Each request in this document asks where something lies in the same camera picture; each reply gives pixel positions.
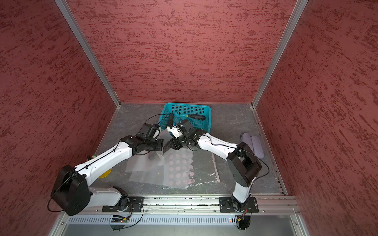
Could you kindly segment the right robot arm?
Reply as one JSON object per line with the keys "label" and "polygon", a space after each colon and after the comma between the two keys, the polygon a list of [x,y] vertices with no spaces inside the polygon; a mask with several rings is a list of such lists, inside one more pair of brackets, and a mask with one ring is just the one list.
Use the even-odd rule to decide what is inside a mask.
{"label": "right robot arm", "polygon": [[167,128],[172,139],[165,145],[167,148],[179,150],[186,146],[209,151],[224,159],[236,182],[230,203],[236,212],[248,209],[252,201],[251,188],[259,178],[262,169],[262,160],[257,157],[251,147],[241,142],[233,144],[212,136],[202,129]]}

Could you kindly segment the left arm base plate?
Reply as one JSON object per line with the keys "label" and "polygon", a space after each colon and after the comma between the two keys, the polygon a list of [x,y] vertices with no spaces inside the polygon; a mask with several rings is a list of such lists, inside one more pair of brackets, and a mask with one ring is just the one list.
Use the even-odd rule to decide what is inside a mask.
{"label": "left arm base plate", "polygon": [[144,197],[122,197],[115,206],[103,206],[102,212],[134,213],[141,212]]}

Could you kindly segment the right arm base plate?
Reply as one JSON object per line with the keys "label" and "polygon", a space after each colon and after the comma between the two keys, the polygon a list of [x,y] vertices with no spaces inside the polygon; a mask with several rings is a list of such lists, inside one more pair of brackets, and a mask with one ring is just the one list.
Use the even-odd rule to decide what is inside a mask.
{"label": "right arm base plate", "polygon": [[249,196],[244,203],[240,203],[234,197],[219,198],[220,212],[225,213],[258,213],[258,203],[255,197]]}

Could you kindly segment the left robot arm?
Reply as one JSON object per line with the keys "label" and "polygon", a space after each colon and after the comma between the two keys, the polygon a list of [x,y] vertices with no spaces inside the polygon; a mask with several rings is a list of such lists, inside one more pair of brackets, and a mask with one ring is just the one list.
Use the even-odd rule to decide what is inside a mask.
{"label": "left robot arm", "polygon": [[54,201],[69,216],[89,207],[125,208],[127,193],[119,187],[94,188],[91,185],[106,171],[141,152],[161,151],[163,139],[140,139],[128,135],[111,149],[75,167],[66,165],[58,172],[50,202]]}

